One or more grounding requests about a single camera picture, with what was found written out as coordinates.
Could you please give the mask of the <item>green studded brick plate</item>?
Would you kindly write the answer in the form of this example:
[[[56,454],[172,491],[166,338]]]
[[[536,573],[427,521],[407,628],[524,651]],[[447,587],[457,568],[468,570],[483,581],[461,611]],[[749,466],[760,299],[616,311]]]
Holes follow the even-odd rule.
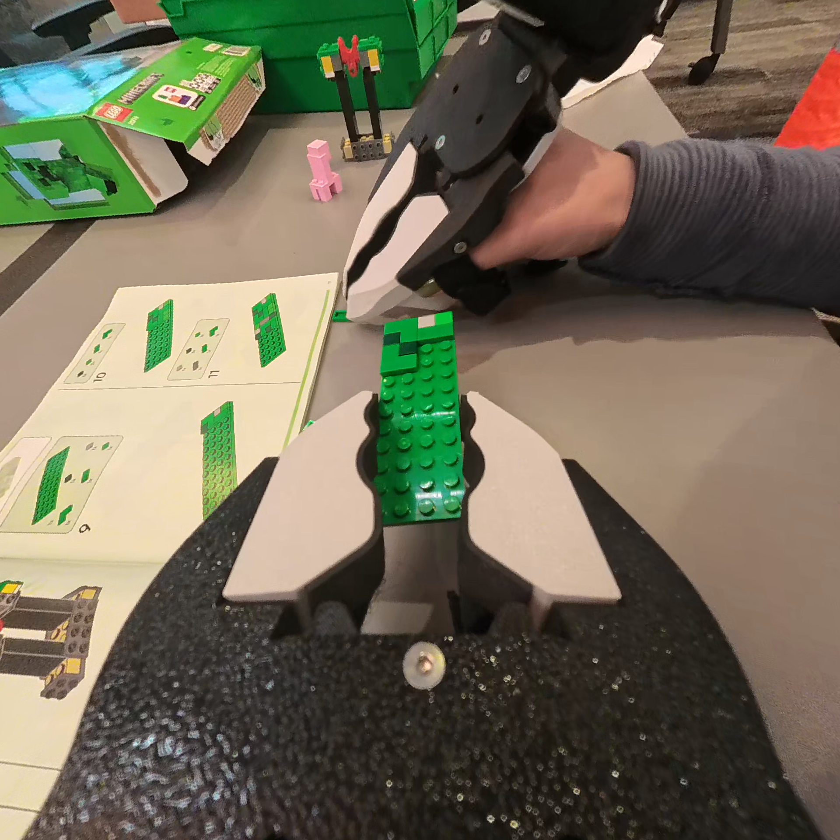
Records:
[[[386,527],[459,519],[466,483],[451,311],[384,326],[375,487]]]

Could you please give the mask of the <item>person's right hand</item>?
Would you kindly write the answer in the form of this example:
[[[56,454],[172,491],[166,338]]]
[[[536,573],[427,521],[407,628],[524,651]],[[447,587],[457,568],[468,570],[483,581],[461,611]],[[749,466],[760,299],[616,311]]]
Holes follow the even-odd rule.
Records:
[[[470,257],[487,270],[599,251],[622,231],[635,184],[636,166],[629,156],[559,129],[540,162],[510,195],[500,224]]]

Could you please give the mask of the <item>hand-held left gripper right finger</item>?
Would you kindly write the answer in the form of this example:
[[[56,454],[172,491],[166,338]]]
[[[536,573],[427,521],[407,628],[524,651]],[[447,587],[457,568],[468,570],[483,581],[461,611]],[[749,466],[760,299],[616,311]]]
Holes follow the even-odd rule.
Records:
[[[462,401],[458,588],[481,606],[615,604],[622,594],[559,453],[478,392]]]

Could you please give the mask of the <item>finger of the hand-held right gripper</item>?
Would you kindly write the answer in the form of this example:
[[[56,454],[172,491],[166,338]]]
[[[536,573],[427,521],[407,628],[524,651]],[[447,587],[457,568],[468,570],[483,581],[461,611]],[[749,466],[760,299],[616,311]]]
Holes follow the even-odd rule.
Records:
[[[442,312],[460,304],[441,290],[422,297],[401,285],[396,275],[414,256],[419,246],[445,218],[448,210],[438,195],[416,196],[396,223],[393,234],[382,250],[371,258],[359,280],[345,291],[346,315],[352,322],[383,324],[401,316],[404,309],[418,312]]]
[[[396,160],[383,171],[364,210],[344,268],[344,283],[360,280],[374,257],[392,240],[397,225],[417,198],[433,197],[442,203],[442,162],[430,138],[419,146],[406,143]]]

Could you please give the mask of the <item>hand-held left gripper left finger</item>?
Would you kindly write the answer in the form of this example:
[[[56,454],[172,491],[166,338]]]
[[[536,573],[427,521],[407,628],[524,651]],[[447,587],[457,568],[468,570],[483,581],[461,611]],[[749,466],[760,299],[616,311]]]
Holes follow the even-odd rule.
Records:
[[[349,570],[350,582],[322,599],[369,604],[384,574],[378,402],[358,392],[280,452],[224,586],[227,601],[314,607],[319,590]]]

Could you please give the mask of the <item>orange traffic cone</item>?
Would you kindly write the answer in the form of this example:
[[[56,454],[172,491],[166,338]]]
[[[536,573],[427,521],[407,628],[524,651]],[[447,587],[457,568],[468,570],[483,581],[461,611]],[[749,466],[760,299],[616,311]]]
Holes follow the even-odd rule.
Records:
[[[826,54],[774,143],[824,151],[839,146],[839,44]]]

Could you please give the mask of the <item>person's right forearm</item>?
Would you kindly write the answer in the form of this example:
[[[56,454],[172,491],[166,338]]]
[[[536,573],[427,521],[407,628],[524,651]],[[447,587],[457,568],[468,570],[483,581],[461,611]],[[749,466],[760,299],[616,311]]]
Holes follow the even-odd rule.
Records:
[[[583,270],[662,295],[839,312],[839,149],[628,141],[625,225]]]

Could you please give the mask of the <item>building instruction booklet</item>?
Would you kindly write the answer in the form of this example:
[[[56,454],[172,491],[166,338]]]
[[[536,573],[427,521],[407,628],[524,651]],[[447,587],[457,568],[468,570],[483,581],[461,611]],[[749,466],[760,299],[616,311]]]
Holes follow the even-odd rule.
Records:
[[[304,427],[336,274],[119,289],[2,450],[2,838],[159,569]]]

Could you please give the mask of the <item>small pink brick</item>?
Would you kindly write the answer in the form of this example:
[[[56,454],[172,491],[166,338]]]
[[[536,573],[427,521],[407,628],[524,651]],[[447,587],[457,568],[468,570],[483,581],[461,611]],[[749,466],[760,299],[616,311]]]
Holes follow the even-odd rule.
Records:
[[[316,201],[328,203],[343,190],[340,175],[331,166],[329,143],[314,140],[308,144],[307,150],[311,170],[310,193]]]

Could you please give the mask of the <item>green plastic bin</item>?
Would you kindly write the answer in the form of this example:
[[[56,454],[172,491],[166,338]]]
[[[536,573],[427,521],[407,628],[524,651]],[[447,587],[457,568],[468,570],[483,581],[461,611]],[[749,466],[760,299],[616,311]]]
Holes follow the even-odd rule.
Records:
[[[457,26],[456,1],[162,1],[181,39],[260,47],[266,92],[260,113],[341,110],[318,49],[342,37],[381,40],[375,80],[384,110],[409,109]]]

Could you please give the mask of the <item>green brick set box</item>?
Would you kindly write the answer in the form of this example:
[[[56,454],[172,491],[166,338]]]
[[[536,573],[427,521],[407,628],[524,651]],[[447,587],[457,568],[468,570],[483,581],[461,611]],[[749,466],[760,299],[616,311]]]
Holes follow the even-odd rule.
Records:
[[[260,47],[198,37],[2,69],[1,224],[153,213],[265,88]]]

